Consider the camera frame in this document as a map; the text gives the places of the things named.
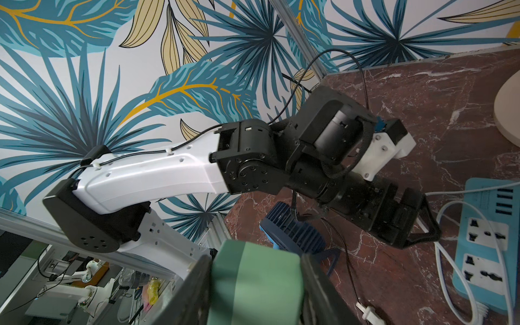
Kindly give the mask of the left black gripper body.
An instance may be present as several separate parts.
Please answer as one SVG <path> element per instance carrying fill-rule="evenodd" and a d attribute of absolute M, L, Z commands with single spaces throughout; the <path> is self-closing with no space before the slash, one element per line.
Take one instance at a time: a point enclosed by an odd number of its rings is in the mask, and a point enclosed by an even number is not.
<path fill-rule="evenodd" d="M 424 234 L 412 233 L 425 208 L 425 195 L 407 188 L 397 201 L 397 191 L 398 185 L 388 179 L 369 182 L 349 175 L 344 177 L 333 199 L 318 202 L 386 245 L 405 249 L 425 242 Z"/>

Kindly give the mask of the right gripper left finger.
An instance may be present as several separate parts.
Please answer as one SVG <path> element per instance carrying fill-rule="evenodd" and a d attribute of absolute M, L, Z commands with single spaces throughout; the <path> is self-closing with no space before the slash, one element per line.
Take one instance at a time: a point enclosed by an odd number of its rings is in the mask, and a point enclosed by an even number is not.
<path fill-rule="evenodd" d="M 210 256 L 201 257 L 151 324 L 208 324 L 211 304 Z"/>

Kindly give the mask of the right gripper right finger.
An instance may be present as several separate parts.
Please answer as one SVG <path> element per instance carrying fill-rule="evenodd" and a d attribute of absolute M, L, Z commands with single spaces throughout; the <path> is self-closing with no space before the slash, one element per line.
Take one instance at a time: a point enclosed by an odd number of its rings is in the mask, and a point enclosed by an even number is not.
<path fill-rule="evenodd" d="M 301 257 L 304 295 L 300 324 L 361 324 L 312 255 Z"/>

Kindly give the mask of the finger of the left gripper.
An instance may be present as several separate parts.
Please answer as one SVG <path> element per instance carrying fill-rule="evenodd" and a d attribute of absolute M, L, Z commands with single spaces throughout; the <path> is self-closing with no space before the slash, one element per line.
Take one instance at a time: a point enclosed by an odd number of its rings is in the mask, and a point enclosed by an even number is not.
<path fill-rule="evenodd" d="M 426 230 L 422 234 L 407 233 L 405 248 L 410 246 L 426 243 L 438 242 L 441 238 L 441 230 L 439 223 L 434 218 L 425 194 L 404 194 L 402 203 L 412 209 L 412 222 L 422 222 Z"/>

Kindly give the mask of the teal white power strip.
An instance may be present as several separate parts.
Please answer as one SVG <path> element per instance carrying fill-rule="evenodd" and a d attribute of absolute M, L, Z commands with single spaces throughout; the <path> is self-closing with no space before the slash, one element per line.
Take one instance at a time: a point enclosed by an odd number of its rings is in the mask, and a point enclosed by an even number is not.
<path fill-rule="evenodd" d="M 478 208 L 492 225 L 470 207 L 463 205 L 459 237 L 456 246 L 456 265 L 462 271 L 475 299 L 490 309 L 507 314 L 503 269 L 496 254 L 498 242 L 505 260 L 512 305 L 517 292 L 519 254 L 519 186 L 485 191 L 485 188 L 510 184 L 507 180 L 471 178 L 466 190 L 476 193 L 464 195 L 464 202 Z"/>

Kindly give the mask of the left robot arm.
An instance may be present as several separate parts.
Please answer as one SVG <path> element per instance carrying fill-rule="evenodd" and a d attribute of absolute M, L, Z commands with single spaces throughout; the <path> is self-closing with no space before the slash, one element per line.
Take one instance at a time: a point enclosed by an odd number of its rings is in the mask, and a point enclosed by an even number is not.
<path fill-rule="evenodd" d="M 389 246 L 438 241 L 426 196 L 409 188 L 396 200 L 398 186 L 379 177 L 390 160 L 409 155 L 413 137 L 398 119 L 376 126 L 368 108 L 320 86 L 280 122 L 226 123 L 183 144 L 121 156 L 98 146 L 43 204 L 78 248 L 126 252 L 180 278 L 209 250 L 171 229 L 154 200 L 289 188 Z"/>

